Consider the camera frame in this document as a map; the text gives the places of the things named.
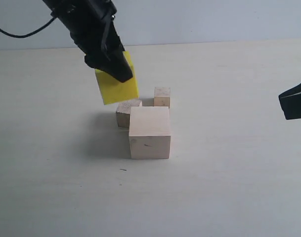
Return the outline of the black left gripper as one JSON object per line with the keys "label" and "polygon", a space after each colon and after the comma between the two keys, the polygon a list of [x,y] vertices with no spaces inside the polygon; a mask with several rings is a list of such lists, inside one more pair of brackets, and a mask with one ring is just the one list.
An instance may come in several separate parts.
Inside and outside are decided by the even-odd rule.
{"label": "black left gripper", "polygon": [[105,11],[99,16],[91,9],[53,9],[51,15],[69,30],[89,67],[106,72],[119,82],[133,77],[112,13]]}

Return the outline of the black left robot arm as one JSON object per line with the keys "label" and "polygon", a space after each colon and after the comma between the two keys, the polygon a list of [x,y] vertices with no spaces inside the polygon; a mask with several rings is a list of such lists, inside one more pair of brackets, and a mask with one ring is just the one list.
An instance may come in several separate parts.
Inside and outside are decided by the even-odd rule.
{"label": "black left robot arm", "polygon": [[111,0],[45,0],[51,15],[69,30],[85,54],[85,63],[119,82],[133,77],[124,46],[114,26],[117,9]]}

